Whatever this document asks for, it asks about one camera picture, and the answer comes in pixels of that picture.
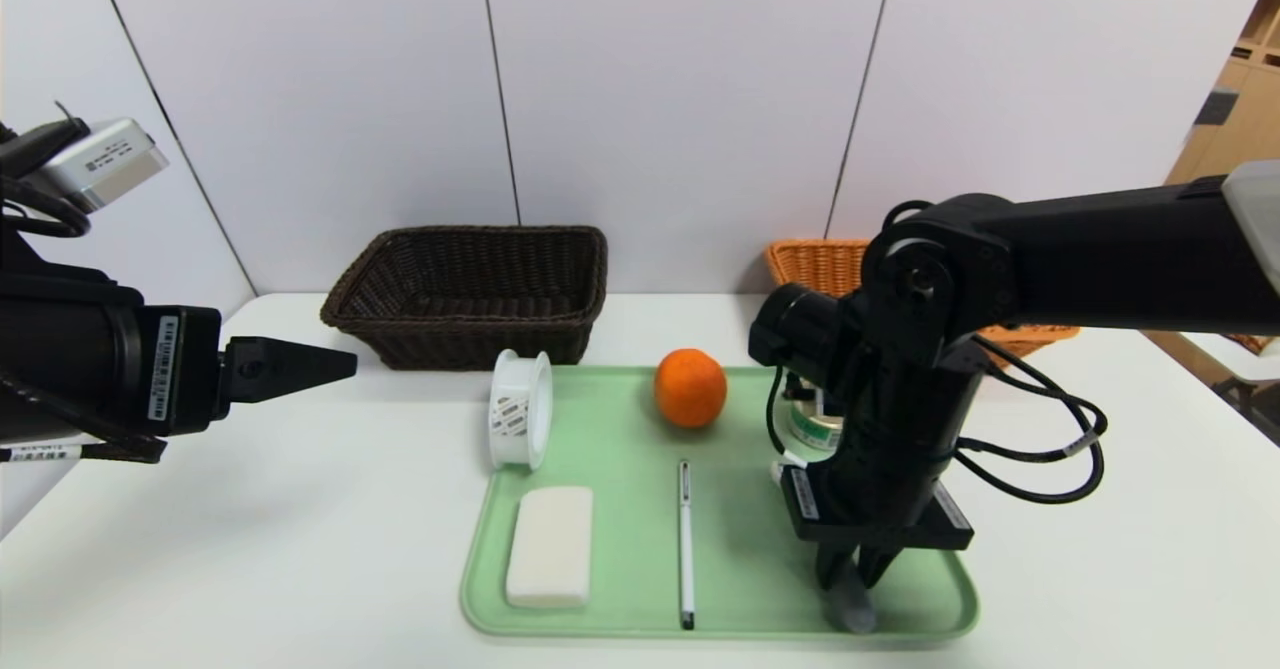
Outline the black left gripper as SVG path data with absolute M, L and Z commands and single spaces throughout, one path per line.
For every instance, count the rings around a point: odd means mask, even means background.
M 216 310 L 147 304 L 128 287 L 3 287 L 3 443 L 161 444 L 206 429 L 219 403 L 357 374 L 353 353 L 268 336 L 230 338 L 220 368 L 220 327 Z

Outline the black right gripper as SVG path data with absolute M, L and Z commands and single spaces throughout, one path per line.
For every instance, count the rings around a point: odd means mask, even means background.
M 786 469 L 785 504 L 796 536 L 818 542 L 822 591 L 838 582 L 858 545 L 856 573 L 868 590 L 902 549 L 969 546 L 972 524 L 934 492 L 974 397 L 974 359 L 943 359 L 937 367 L 888 362 L 844 397 L 847 411 L 835 454 Z

